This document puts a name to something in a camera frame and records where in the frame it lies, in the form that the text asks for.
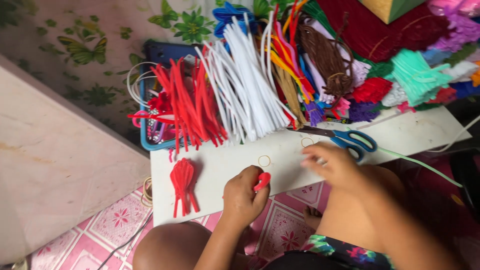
purple pipe cleaner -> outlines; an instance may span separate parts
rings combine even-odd
[[[348,110],[348,117],[353,122],[368,121],[371,122],[378,115],[380,111],[371,112],[378,104],[373,102],[356,102],[354,99],[349,99],[351,102],[350,109]]]
[[[450,33],[449,38],[439,38],[437,42],[428,47],[429,49],[437,48],[444,51],[457,52],[462,49],[463,44],[476,42],[480,38],[480,24],[458,13],[458,9],[463,2],[460,2],[454,8],[445,7],[445,16],[450,21],[448,29],[455,28],[455,31]]]
[[[303,105],[305,106],[308,116],[310,117],[310,126],[317,126],[318,123],[322,121],[322,114],[317,109],[317,105],[312,101],[309,104],[304,102]]]

floral shorts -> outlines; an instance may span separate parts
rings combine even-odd
[[[374,252],[323,235],[310,236],[301,250],[325,256],[349,269],[395,270],[387,254]],[[247,270],[261,270],[267,264],[268,261],[255,256],[248,262]]]

leg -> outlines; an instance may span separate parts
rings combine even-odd
[[[194,222],[153,228],[137,246],[134,270],[192,270],[212,233]],[[236,254],[232,269],[245,269],[249,256]]]
[[[404,188],[400,179],[390,170],[377,166],[362,166],[363,172],[384,185],[393,197],[402,200]],[[305,210],[305,221],[310,226],[319,223],[316,234],[384,253],[370,218],[361,202],[354,196],[335,188],[330,192],[327,208],[320,218],[316,212]]]

scissors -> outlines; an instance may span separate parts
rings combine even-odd
[[[338,131],[338,130],[321,129],[321,128],[310,127],[310,126],[304,126],[299,130],[294,130],[293,128],[290,128],[290,127],[288,127],[287,129],[291,131],[298,131],[298,132],[303,132],[307,134],[315,134],[315,135],[330,137],[330,139],[333,142],[335,142],[338,146],[349,150],[350,155],[354,158],[356,162],[360,162],[363,159],[363,151],[361,150],[361,148],[363,148],[367,152],[375,152],[377,150],[377,143],[370,136],[356,130]],[[363,140],[367,141],[368,144],[370,145],[367,145],[361,142],[360,140],[355,139],[354,137],[352,137],[352,135],[361,137]],[[359,146],[361,146],[361,148],[354,144],[347,143],[344,140],[358,144]]]

foot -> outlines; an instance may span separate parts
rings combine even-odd
[[[303,218],[305,223],[309,225],[312,229],[316,230],[320,221],[322,220],[322,214],[315,208],[305,206],[303,209]]]

